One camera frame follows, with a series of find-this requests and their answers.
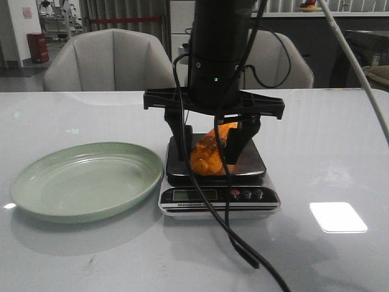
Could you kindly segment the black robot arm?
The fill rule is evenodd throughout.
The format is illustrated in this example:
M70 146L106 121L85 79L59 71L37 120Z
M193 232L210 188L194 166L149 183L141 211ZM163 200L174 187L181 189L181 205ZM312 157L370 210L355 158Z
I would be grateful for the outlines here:
M161 107L177 145L177 158L189 157L192 130L183 111L214 116L217 121L235 115L241 122L229 136L226 161L233 164L257 134L261 116L281 119L282 99L241 91L239 76L250 52L256 29L250 28L253 1L196 1L189 42L188 86L147 89L144 108Z

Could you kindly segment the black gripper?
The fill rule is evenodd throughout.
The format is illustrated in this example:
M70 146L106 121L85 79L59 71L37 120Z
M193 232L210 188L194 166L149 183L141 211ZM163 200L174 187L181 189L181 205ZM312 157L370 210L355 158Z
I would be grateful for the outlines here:
M192 126L185 124L185 114L181 107L179 93L182 94L184 109L201 114L214 116L215 109L195 105L188 98L188 88L147 89L143 95L143 107L165 108L164 119L170 126L177 146L177 156L180 161L189 157L192 143ZM230 108L221 110L222 115L232 114L259 114L274 116L281 119L285 104L283 99L267 97L246 91L239 92L239 102ZM227 164L236 164L241 152L247 143L257 134L261 126L259 117L249 117L238 121L236 128L229 129L225 146L225 161Z

